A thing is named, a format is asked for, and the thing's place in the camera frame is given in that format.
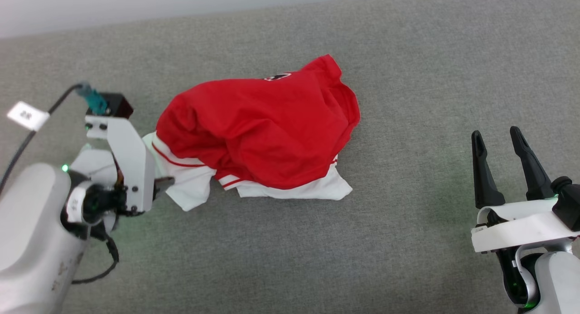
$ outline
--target red stripe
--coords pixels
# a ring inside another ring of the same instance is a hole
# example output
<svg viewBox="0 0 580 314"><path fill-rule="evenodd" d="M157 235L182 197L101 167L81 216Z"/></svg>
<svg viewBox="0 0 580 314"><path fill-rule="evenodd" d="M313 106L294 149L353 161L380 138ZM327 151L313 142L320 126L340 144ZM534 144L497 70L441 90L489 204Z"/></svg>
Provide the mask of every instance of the red stripe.
<svg viewBox="0 0 580 314"><path fill-rule="evenodd" d="M164 159L166 159L171 164L178 165L180 167L188 167L188 168L205 167L205 164L183 164L183 163L173 162L167 157L167 155L164 155L161 151L159 151L157 146L155 146L153 143L151 143L151 146L153 146L153 149L155 149L155 151L157 151L157 153L159 153L159 155L161 155Z"/></svg>
<svg viewBox="0 0 580 314"><path fill-rule="evenodd" d="M230 186L230 185L235 184L235 183L243 182L243 181L244 181L243 179L236 179L233 182L229 182L229 183L227 183L225 185L222 185L222 187L223 188L226 188L227 186Z"/></svg>

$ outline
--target white robotic arm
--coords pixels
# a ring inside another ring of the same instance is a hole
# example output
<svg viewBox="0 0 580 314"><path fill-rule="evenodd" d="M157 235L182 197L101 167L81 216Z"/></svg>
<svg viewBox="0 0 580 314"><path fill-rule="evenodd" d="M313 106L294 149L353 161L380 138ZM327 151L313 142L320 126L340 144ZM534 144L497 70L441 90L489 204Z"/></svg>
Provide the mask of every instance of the white robotic arm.
<svg viewBox="0 0 580 314"><path fill-rule="evenodd" d="M517 127L510 130L522 160L528 201L505 204L487 165L487 149L478 131L472 134L477 226L476 252L493 252L503 282L518 313L580 313L580 260L572 241L580 236L580 185L567 177L550 182Z"/></svg>
<svg viewBox="0 0 580 314"><path fill-rule="evenodd" d="M149 211L172 183L171 178L155 180L154 159L128 121L133 110L122 95L99 94L87 84L76 90L89 103L87 137L107 140L111 150L85 148L68 167L34 164L4 193L2 314L59 313L88 239L109 246L114 264L98 276L103 277L118 262L108 236L118 217Z"/></svg>

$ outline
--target cable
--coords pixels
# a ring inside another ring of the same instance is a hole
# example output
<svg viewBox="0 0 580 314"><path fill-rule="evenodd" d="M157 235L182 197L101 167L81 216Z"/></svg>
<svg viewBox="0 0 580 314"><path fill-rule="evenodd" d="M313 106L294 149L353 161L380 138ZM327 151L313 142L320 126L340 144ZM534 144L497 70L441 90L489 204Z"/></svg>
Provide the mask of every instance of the cable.
<svg viewBox="0 0 580 314"><path fill-rule="evenodd" d="M113 241L113 239L107 235L107 249L109 250L109 253L112 256L112 264L111 266L105 270L103 273L99 274L99 275L95 275L92 278L89 279L81 279L81 280L73 280L72 284L73 285L83 285L86 283L92 283L95 282L99 279L103 279L104 277L106 277L111 271L113 271L113 269L116 267L116 265L119 263L119 250L117 249L115 242Z"/></svg>
<svg viewBox="0 0 580 314"><path fill-rule="evenodd" d="M64 101L64 99L66 99L68 97L68 95L70 95L70 93L72 91L74 91L74 89L77 89L79 87L82 87L82 85L75 84L72 87L69 87L63 93L63 95L60 98L58 98L58 100L56 100L54 105L52 105L52 107L50 107L50 109L48 110L48 114L52 115L54 110L56 110L56 108L58 108L58 106L60 106L60 104ZM22 153L24 152L26 147L29 145L29 143L33 139L34 135L36 135L36 131L32 130L29 133L29 135L24 139L24 141L21 143L21 145L18 148L18 150L16 151L16 153L14 153L14 156L12 157L10 163L8 164L8 167L6 168L6 171L4 172L4 175L2 176L2 182L0 182L0 195L4 191L4 186L6 186L6 182L8 182L8 177L10 177L10 174L12 173L12 169L14 169L16 162L18 161L18 159L20 159L20 156L22 155Z"/></svg>

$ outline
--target gray fabric surface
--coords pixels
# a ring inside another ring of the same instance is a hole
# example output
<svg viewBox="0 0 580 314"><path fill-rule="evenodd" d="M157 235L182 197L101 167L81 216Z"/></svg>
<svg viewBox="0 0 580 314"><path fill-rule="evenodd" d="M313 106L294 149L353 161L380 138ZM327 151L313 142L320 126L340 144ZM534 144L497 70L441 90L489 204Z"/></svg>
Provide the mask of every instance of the gray fabric surface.
<svg viewBox="0 0 580 314"><path fill-rule="evenodd" d="M168 197L124 219L122 262L74 286L65 313L513 313L493 255L473 252L470 134L481 130L508 201L526 184L509 127L555 178L580 179L580 0L348 0L163 19L0 41L0 109L49 105L89 79L151 132L177 93L267 77L332 54L362 121L340 153L342 201L240 199L215 182L184 213ZM25 153L74 159L81 99ZM26 132L0 119L0 163ZM94 243L78 277L110 263Z"/></svg>

